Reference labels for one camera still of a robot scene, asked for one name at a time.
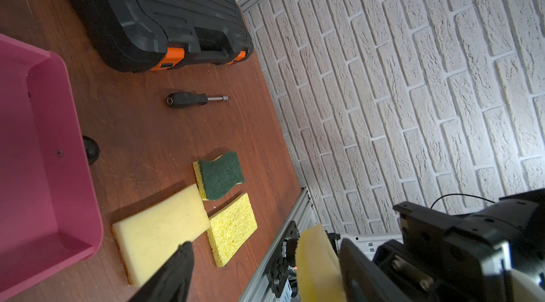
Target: black rubber foot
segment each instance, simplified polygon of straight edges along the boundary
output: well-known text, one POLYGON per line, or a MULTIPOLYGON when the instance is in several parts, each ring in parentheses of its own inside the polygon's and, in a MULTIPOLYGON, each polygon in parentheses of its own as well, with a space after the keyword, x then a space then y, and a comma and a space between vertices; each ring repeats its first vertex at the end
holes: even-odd
POLYGON ((87 155, 87 163, 92 165, 100 155, 99 144, 88 136, 83 136, 83 145, 85 146, 85 154, 87 155))

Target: green scouring pad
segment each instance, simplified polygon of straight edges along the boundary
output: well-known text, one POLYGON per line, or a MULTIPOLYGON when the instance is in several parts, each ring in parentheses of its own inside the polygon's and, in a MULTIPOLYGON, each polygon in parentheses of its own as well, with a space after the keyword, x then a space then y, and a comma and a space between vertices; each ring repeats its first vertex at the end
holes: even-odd
POLYGON ((244 176, 236 152, 228 152, 213 162, 193 163, 197 186, 203 200, 218 200, 236 184, 244 183, 244 176))

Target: screwdriver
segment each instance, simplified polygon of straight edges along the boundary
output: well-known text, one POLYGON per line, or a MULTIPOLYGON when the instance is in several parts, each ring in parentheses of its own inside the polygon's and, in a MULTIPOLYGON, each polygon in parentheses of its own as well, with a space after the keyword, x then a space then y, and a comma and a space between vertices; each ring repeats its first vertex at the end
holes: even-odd
POLYGON ((209 98, 206 94, 187 92, 173 93, 167 96, 167 105, 171 108, 187 108, 193 105, 205 105, 208 101, 227 101, 229 96, 209 98))

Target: pink plastic bin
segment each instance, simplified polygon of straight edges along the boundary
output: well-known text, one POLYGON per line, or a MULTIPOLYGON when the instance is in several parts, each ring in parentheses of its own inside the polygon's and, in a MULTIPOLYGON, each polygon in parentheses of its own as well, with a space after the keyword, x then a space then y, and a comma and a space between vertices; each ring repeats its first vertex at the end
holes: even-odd
POLYGON ((0 34, 0 301, 101 241, 64 61, 0 34))

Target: wooden table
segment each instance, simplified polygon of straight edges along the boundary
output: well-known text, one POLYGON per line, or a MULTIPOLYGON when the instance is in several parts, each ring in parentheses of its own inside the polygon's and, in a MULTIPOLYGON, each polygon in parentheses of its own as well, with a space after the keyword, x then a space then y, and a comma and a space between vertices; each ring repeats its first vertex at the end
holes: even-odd
POLYGON ((0 33, 52 50, 66 62, 82 132, 101 148, 91 174, 105 235, 95 256, 11 300, 128 300, 136 289, 127 284, 111 224, 193 184, 193 161, 228 150, 238 153, 246 184, 205 207, 211 213, 248 192, 258 229, 224 268, 215 266, 205 234, 193 243, 188 300, 237 300, 300 192, 256 56, 232 66, 119 73, 101 60, 67 0, 0 0, 0 33), (174 110, 165 99, 176 91, 232 100, 174 110))

